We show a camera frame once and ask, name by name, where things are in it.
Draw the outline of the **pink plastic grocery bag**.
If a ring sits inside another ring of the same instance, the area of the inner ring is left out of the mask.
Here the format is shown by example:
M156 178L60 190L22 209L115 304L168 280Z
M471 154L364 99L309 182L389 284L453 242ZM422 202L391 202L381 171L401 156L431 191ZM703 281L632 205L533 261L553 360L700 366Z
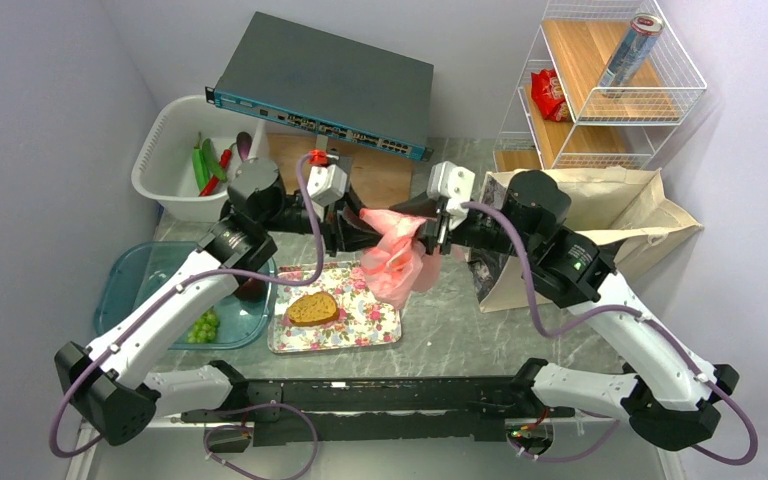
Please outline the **pink plastic grocery bag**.
M381 234L378 243L360 257L367 287L378 301L401 310L412 293L426 292L435 285L442 256L438 251L428 254L417 239L426 218L363 208L360 219Z

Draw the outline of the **brown bread slice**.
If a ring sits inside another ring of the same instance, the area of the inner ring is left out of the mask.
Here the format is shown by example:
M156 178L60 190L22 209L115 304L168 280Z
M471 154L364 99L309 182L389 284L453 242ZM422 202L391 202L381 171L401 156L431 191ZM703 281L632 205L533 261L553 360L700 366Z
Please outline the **brown bread slice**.
M327 292L303 295L285 311L284 317L291 325L312 327L337 320L340 307L336 299Z

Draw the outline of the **dark red apple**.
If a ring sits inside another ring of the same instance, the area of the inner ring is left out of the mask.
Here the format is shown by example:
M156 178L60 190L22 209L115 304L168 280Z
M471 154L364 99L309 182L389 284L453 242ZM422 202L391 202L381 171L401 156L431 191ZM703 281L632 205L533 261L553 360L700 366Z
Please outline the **dark red apple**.
M233 293L234 297L245 302L263 301L268 294L268 286L264 281L247 279Z

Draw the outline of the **purple eggplant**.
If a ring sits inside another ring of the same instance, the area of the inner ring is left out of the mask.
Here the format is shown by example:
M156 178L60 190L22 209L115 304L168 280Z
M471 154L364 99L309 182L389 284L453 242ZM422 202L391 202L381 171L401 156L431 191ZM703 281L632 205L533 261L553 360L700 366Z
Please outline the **purple eggplant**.
M237 156L243 164L245 164L249 158L252 145L253 138L248 132L241 131L237 134L235 139L235 146Z

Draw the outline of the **green cucumber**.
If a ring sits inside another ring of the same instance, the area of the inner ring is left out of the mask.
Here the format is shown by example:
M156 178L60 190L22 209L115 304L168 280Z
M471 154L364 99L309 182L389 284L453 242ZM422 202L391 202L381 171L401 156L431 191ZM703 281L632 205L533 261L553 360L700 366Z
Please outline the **green cucumber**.
M219 182L226 182L227 174L225 168L221 166L214 143L210 138L202 141L200 151L209 173L216 177Z

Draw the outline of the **green pepper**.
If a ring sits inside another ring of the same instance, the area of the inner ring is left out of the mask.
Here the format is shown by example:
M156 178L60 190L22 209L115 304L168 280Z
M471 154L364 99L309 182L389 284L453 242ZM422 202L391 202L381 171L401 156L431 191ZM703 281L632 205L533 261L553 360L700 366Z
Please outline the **green pepper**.
M191 165L197 188L202 191L210 180L209 171L201 150L202 134L198 133L195 145L191 152Z

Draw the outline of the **green grape bunch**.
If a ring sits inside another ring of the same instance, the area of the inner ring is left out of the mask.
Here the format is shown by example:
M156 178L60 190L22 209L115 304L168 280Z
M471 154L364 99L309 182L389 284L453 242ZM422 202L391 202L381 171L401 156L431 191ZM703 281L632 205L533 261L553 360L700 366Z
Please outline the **green grape bunch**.
M190 327L186 340L190 344L209 344L216 340L220 320L213 308L203 313Z

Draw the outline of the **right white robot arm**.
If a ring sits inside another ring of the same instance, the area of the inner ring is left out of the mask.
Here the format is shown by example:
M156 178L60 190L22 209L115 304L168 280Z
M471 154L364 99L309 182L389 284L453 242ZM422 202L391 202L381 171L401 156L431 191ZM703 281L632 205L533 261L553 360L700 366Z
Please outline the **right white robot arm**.
M717 403L731 401L737 371L701 359L669 332L616 269L615 246L567 227L571 198L547 173L516 173L497 208L469 197L462 186L469 177L440 164L424 194L394 206L421 220L413 238L422 250L459 245L515 255L530 308L546 298L569 311L575 325L592 328L630 367L607 375L532 358L512 379L515 409L534 415L570 407L624 421L664 450L701 449L720 422Z

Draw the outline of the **floral rectangular tray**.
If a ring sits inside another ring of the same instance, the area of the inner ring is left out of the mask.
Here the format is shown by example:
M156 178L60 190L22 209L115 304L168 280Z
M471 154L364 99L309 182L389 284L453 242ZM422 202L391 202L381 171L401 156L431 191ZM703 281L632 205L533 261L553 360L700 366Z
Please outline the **floral rectangular tray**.
M334 297L337 319L315 326L292 324L286 317L290 306L318 292ZM341 261L326 263L308 286L278 288L266 341L272 352L286 354L387 345L401 337L400 312L374 298L357 261Z

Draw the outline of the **teal transparent plastic bin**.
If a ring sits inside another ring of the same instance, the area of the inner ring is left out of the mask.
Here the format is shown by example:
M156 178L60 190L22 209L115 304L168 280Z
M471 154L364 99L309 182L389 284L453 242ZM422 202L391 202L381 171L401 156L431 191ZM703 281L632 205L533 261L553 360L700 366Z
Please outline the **teal transparent plastic bin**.
M93 326L100 336L116 327L152 294L160 290L196 247L192 241L146 242L127 250L113 264L101 299L96 307ZM228 350L242 348L260 337L272 317L276 291L268 286L267 297L260 302L245 302L233 294L212 308L220 325L216 340L209 344L190 344L189 330L170 346L172 350Z

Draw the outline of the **red snack packet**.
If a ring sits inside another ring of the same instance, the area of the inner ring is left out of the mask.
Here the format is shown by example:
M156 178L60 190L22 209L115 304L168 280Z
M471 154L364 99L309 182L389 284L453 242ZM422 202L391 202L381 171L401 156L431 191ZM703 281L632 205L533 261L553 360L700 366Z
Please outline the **red snack packet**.
M544 120L552 122L570 122L571 114L563 93L560 79L554 69L532 72L531 99Z

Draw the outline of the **white plastic basin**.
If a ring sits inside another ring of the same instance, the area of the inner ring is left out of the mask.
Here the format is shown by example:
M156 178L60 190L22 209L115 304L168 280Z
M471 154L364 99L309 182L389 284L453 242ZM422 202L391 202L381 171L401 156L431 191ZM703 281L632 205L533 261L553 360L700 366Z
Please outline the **white plastic basin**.
M157 201L175 219L212 223L228 198L223 185L201 197L192 168L197 138L212 140L220 154L239 132L252 136L251 158L269 155L266 122L219 109L201 95L181 97L158 114L132 169L131 182L140 195Z

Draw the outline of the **beige canvas tote bag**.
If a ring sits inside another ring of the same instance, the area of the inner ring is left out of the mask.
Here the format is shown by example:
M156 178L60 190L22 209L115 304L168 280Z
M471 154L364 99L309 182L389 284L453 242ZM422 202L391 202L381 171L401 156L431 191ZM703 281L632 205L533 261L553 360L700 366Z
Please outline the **beige canvas tote bag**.
M659 170L623 167L549 169L544 172L571 198L565 224L599 245L621 242L618 270L635 281L703 229L668 199ZM472 249L468 266L483 313L528 305L520 262Z

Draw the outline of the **blue drink can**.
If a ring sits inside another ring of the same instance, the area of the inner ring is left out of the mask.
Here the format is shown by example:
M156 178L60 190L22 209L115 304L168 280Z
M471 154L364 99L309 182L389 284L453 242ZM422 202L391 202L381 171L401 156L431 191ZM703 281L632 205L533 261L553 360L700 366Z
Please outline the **blue drink can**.
M621 96L653 50L664 29L663 20L651 13L638 13L610 57L598 87L607 98Z

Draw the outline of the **teal network switch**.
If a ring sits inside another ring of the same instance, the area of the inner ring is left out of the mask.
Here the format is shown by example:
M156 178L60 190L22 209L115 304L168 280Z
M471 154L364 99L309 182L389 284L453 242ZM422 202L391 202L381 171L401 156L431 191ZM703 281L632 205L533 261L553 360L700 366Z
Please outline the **teal network switch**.
M257 12L207 102L414 161L427 145L434 67Z

